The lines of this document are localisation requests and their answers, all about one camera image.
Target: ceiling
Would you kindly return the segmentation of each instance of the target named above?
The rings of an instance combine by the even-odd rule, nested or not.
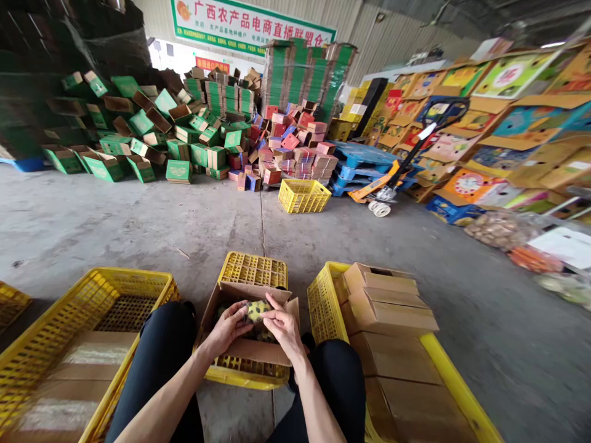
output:
[[[368,0],[383,9],[432,21],[459,36],[506,36],[517,46],[541,46],[567,38],[589,15],[589,0]]]

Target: yellow plastic crate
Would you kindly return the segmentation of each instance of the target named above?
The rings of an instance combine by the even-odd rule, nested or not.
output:
[[[217,280],[259,286],[283,286],[287,289],[287,265],[281,260],[231,251],[226,256]]]
[[[28,410],[46,372],[78,333],[139,332],[150,312],[178,298],[171,274],[123,268],[90,270],[0,355],[0,435]],[[81,443],[104,438],[138,342],[136,338]]]
[[[287,264],[273,258],[231,251],[217,279],[287,289]],[[205,378],[225,385],[269,391],[289,379],[289,367],[221,355],[209,367]]]
[[[331,195],[316,180],[283,180],[279,201],[288,214],[322,212]]]
[[[0,281],[0,333],[3,333],[32,301],[24,292]]]
[[[331,338],[339,338],[348,343],[347,331],[345,330],[343,316],[340,313],[339,302],[332,280],[344,273],[350,266],[344,263],[327,261],[308,288],[310,324],[316,343]],[[503,443],[501,435],[479,405],[434,334],[423,335],[420,342],[433,360],[443,382],[468,420],[478,441],[481,443]],[[384,440],[379,437],[371,423],[367,409],[365,429],[366,442],[384,443]]]

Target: red banner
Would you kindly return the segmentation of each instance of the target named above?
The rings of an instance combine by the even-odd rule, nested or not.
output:
[[[198,68],[204,71],[212,71],[218,68],[221,72],[230,74],[230,65],[227,63],[217,62],[208,58],[195,57],[195,63]]]

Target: corrugated metal wall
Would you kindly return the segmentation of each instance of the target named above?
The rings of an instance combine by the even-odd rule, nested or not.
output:
[[[463,55],[470,55],[478,47],[481,39],[459,37],[440,26],[420,28],[424,22],[395,12],[384,11],[386,18],[375,23],[379,7],[363,0],[243,0],[255,6],[271,9],[281,14],[291,15],[301,20],[308,20],[319,25],[337,30],[337,40],[347,41],[359,48],[360,53],[349,73],[347,82],[358,85],[368,73],[383,70],[395,62],[403,62],[419,50],[429,50],[439,44],[450,60]],[[420,0],[425,7],[433,8],[428,0]],[[174,35],[171,3],[169,0],[135,0],[144,14],[146,36],[167,41],[179,41]],[[466,34],[477,36],[478,30],[466,29]],[[195,44],[183,41],[189,46],[209,49],[213,52],[236,57],[219,47]]]

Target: clock graphic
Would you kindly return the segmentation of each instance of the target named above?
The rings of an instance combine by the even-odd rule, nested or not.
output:
[[[473,194],[480,189],[483,183],[484,180],[480,175],[466,174],[456,180],[454,189],[461,195]]]

